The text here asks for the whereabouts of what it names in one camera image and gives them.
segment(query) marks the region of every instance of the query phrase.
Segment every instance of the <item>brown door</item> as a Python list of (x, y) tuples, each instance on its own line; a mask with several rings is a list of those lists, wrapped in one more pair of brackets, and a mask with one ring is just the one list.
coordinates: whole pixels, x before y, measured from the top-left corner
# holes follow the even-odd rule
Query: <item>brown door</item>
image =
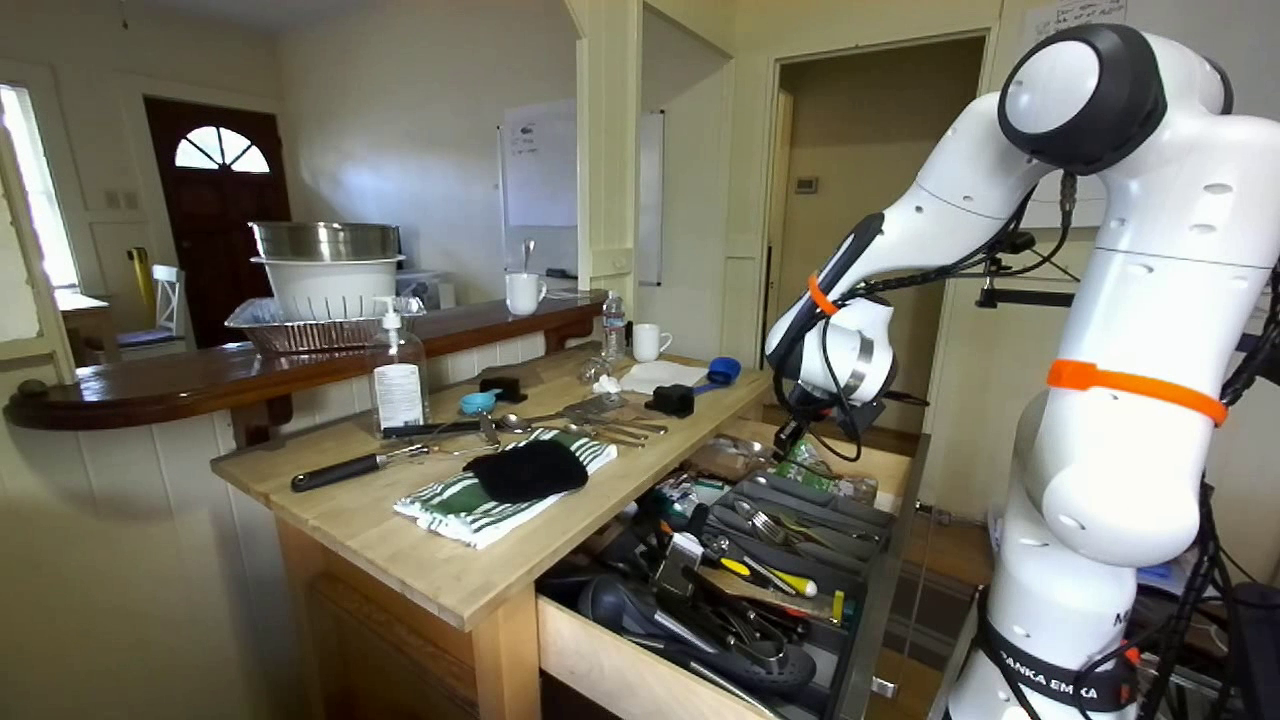
[(146, 94), (146, 124), (196, 347), (240, 338), (224, 321), (273, 297), (248, 218), (287, 218), (275, 116)]

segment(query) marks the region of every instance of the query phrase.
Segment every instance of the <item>wooden workbench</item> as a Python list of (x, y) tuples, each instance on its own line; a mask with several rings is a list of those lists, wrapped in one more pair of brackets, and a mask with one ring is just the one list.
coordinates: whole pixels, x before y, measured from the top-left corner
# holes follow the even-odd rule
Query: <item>wooden workbench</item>
[[(579, 384), (584, 353), (559, 353), (521, 368), (527, 401), (511, 413), (545, 417), (588, 395)], [(642, 446), (618, 446), (618, 460), (588, 487), (559, 494), (545, 514), (477, 551), (392, 514), (392, 505), (423, 484), (459, 473), (492, 452), (481, 437), (451, 437), (428, 454), (392, 460), (385, 473), (293, 493), (303, 468), (376, 446), (366, 417), (324, 422), (261, 446), (221, 454), (212, 468), (261, 499), (281, 522), (285, 565), (295, 588), (303, 638), (311, 642), (314, 717), (376, 717), (403, 704), (428, 717), (538, 717), (538, 614), (536, 574), (579, 546), (626, 499), (672, 473), (725, 418), (764, 395), (764, 373), (744, 373), (730, 389), (696, 395), (689, 418), (663, 418), (666, 433)], [(379, 642), (379, 656), (355, 665), (355, 642)], [(392, 677), (412, 677), (379, 704)]]

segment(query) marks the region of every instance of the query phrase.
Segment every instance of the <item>orange band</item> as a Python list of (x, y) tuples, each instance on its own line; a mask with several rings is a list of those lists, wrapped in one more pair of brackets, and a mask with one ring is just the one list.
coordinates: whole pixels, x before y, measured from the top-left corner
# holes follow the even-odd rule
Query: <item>orange band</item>
[(811, 272), (807, 272), (807, 299), (814, 302), (814, 313), (837, 317), (831, 297), (814, 285)]
[(1194, 389), (1168, 384), (1168, 378), (1154, 378), (1154, 376), (1104, 373), (1104, 368), (1084, 364), (1084, 358), (1052, 358), (1047, 364), (1047, 389), (1077, 389), (1077, 390), (1120, 389), (1120, 390), (1132, 390), (1132, 395), (1150, 395), (1150, 401), (1165, 401), (1165, 402), (1193, 409), (1193, 413), (1207, 417), (1213, 422), (1228, 418), (1228, 402), (1216, 401), (1216, 395), (1202, 395)]

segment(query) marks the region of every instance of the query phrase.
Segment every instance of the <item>white bottle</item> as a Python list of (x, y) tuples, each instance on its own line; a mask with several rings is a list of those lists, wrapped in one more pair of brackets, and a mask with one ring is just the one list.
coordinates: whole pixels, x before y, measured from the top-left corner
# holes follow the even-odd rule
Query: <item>white bottle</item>
[(385, 437), (423, 433), (423, 344), (403, 327), (395, 299), (389, 299), (385, 332), (373, 347), (373, 413)]

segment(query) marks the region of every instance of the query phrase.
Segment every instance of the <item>knife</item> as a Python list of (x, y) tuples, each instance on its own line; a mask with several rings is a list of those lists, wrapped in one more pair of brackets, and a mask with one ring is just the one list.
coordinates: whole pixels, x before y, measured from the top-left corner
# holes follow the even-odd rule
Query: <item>knife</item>
[(335, 460), (335, 464), (324, 464), (324, 468), (307, 468), (307, 473), (293, 477), (287, 487), (293, 493), (311, 493), (311, 487), (326, 487), (326, 484), (338, 484), (338, 478), (355, 478), (355, 477), (389, 468), (392, 454), (403, 454), (403, 452), (423, 452), (423, 444), (403, 444), (403, 446), (392, 446), (392, 452), (364, 452), (364, 454), (348, 454), (348, 460)]

